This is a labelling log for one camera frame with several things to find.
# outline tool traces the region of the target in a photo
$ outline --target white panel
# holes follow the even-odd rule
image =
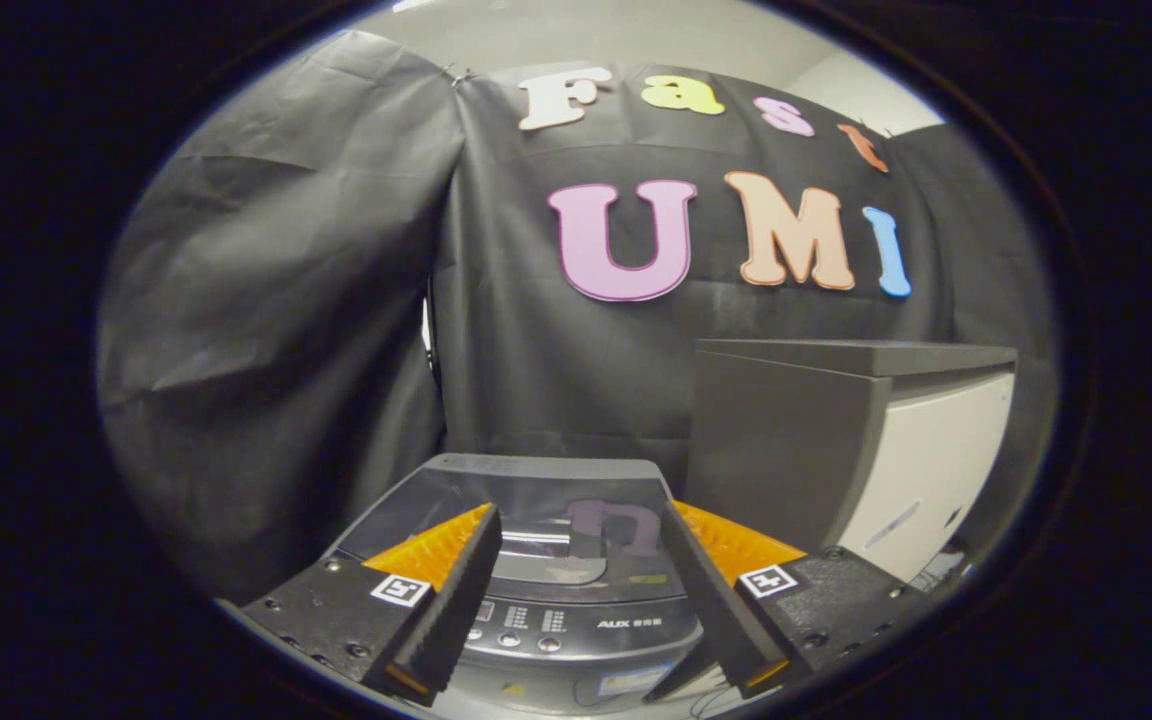
[[[887,73],[846,50],[801,74],[785,91],[838,111],[888,137],[945,123],[935,109]]]
[[[838,544],[909,583],[972,509],[1002,442],[1011,373],[892,402]]]

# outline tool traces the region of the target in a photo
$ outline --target washing machine lid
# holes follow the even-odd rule
[[[532,602],[682,597],[659,541],[672,501],[652,462],[440,455],[408,475],[334,550],[366,560],[445,520],[494,502],[503,544],[488,596]]]

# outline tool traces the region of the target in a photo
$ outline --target white wall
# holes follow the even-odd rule
[[[742,0],[430,0],[397,13],[380,9],[353,26],[461,71],[567,60],[660,63],[770,88],[838,50]]]
[[[867,61],[838,50],[782,86],[888,137],[945,123],[945,119]]]

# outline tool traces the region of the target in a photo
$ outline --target blue letter i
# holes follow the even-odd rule
[[[900,259],[900,245],[896,243],[896,219],[879,209],[861,211],[874,227],[878,238],[878,258],[882,260],[882,276],[878,278],[879,287],[892,297],[908,297],[911,290],[909,278],[905,278],[905,265]]]

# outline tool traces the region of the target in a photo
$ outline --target ceiling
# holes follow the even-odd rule
[[[355,23],[477,73],[594,60],[681,65],[785,88],[836,46],[740,0],[407,0]]]

